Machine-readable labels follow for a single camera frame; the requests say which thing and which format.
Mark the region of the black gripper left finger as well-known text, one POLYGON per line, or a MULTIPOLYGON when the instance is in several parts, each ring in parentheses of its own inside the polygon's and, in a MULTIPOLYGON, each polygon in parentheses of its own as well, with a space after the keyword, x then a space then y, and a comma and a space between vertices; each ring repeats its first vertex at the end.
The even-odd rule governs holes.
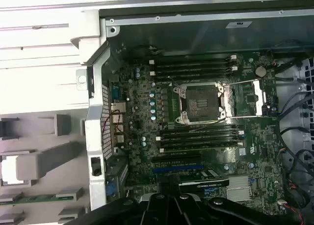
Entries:
POLYGON ((175 178, 162 177, 157 192, 146 193, 140 202, 122 198, 89 213, 91 225, 166 225, 169 207, 175 195, 175 178))

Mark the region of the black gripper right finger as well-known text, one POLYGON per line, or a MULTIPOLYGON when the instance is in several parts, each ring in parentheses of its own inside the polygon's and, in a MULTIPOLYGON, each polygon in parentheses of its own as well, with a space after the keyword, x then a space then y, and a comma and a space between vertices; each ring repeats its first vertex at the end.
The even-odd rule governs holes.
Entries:
POLYGON ((226 198, 214 197, 197 201, 182 193, 177 176, 169 177, 169 224, 171 225, 303 225, 300 210, 284 204, 297 215, 297 220, 286 216, 271 216, 226 198))

